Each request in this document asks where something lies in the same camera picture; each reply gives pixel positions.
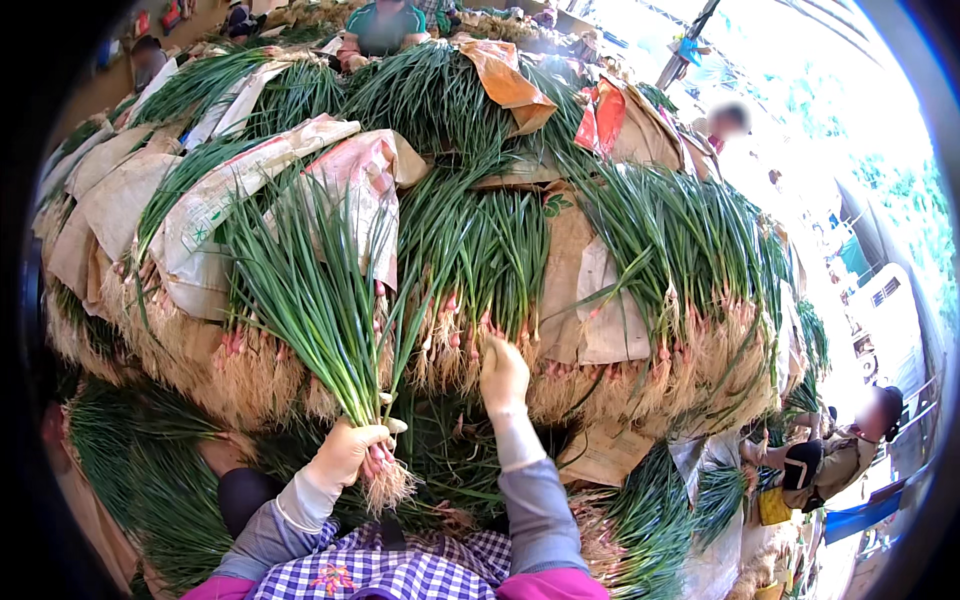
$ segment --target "white glove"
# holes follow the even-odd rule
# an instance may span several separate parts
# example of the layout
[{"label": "white glove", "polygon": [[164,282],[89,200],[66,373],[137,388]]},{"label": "white glove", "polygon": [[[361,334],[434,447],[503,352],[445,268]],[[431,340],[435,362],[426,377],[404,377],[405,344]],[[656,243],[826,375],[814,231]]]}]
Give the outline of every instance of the white glove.
[{"label": "white glove", "polygon": [[496,455],[504,472],[533,465],[546,452],[527,417],[530,370],[519,350],[493,335],[480,372],[480,395],[496,437]]},{"label": "white glove", "polygon": [[358,54],[353,55],[352,57],[347,58],[347,71],[350,73],[356,73],[357,69],[362,68],[370,64],[370,59],[367,57],[362,57]]},{"label": "white glove", "polygon": [[[367,449],[388,440],[390,429],[384,425],[351,427],[346,417],[340,417],[317,450],[317,455],[306,467],[297,471],[276,497],[280,514],[291,525],[306,533],[320,533],[344,488],[356,482]],[[385,456],[379,447],[371,449],[371,456],[374,459],[393,460],[393,456]],[[380,460],[373,460],[369,461],[366,468],[376,473],[380,465]]]}]

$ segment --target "metal pole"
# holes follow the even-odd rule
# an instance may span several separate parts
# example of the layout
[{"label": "metal pole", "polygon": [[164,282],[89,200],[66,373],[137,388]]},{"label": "metal pole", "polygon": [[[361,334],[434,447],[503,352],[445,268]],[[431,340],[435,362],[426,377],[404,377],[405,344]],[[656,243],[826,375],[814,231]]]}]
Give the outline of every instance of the metal pole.
[{"label": "metal pole", "polygon": [[[697,15],[697,18],[693,19],[693,23],[689,29],[686,30],[684,37],[688,39],[696,39],[699,37],[700,32],[704,30],[704,25],[707,24],[707,19],[713,15],[713,11],[716,10],[718,4],[720,4],[720,0],[707,0],[700,14]],[[681,59],[677,56],[677,53],[674,53],[674,55],[670,57],[670,60],[667,61],[666,66],[663,67],[663,71],[657,79],[657,87],[665,90],[670,84],[675,82],[677,75],[680,74],[680,70],[684,68],[684,65],[686,65],[686,60]]]}]

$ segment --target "purple checkered apron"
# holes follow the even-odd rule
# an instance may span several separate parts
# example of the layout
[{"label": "purple checkered apron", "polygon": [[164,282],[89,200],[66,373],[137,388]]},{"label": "purple checkered apron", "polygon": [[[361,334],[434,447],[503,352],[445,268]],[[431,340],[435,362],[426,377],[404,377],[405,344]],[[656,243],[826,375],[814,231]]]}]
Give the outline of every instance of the purple checkered apron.
[{"label": "purple checkered apron", "polygon": [[408,535],[406,550],[383,550],[376,523],[330,543],[336,533],[328,522],[317,544],[329,544],[326,550],[274,566],[247,598],[494,600],[493,589],[510,575],[510,539],[492,531],[462,542],[439,533]]}]

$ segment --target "black hat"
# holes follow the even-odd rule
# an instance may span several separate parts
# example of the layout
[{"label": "black hat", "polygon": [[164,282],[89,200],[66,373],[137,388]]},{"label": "black hat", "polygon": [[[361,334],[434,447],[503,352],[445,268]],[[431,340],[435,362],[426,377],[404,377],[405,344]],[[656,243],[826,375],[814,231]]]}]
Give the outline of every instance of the black hat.
[{"label": "black hat", "polygon": [[880,396],[880,402],[883,405],[883,412],[887,416],[887,422],[890,428],[884,434],[887,442],[892,442],[900,432],[900,415],[903,414],[903,392],[897,386],[888,386],[880,388],[883,394]]}]

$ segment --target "green leaf logo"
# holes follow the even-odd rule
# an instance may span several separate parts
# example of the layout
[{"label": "green leaf logo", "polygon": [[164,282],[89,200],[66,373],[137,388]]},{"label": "green leaf logo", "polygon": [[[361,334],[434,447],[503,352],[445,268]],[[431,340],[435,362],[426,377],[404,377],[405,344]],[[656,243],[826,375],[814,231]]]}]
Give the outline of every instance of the green leaf logo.
[{"label": "green leaf logo", "polygon": [[556,217],[560,214],[561,210],[570,208],[571,206],[573,206],[573,203],[569,200],[564,200],[563,194],[555,194],[543,203],[543,214],[547,218]]}]

